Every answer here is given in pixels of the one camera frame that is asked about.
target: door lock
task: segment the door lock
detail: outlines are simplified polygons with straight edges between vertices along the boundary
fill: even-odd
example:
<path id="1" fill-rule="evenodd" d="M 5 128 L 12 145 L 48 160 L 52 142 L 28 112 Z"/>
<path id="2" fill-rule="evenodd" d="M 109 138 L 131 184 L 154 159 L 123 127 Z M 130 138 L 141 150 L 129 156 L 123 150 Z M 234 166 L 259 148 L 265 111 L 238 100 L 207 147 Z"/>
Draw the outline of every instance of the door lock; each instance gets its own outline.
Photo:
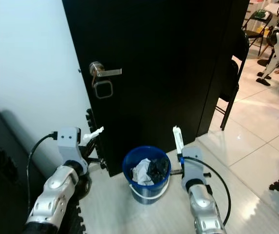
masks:
<path id="1" fill-rule="evenodd" d="M 122 68 L 105 71 L 104 66 L 96 61 L 90 64 L 89 69 L 90 74 L 93 76 L 92 87 L 96 97 L 99 99 L 111 97 L 113 95 L 111 81 L 109 79 L 100 80 L 100 78 L 120 75 L 122 74 Z"/>

